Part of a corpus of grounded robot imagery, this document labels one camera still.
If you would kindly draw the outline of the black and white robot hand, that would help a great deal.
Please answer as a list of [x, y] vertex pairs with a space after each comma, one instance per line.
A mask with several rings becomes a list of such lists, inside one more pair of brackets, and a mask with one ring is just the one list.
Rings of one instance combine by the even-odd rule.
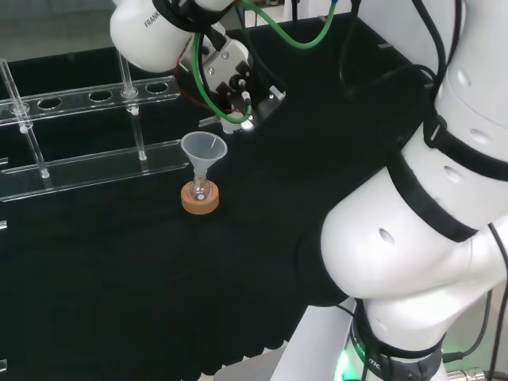
[[203, 70], [212, 99], [231, 118], [247, 112], [246, 96], [250, 97], [252, 113], [246, 121], [233, 124], [221, 118], [225, 133], [249, 131], [261, 125], [281, 106], [287, 85], [267, 73], [240, 41], [227, 37], [217, 50], [209, 39], [203, 43]]

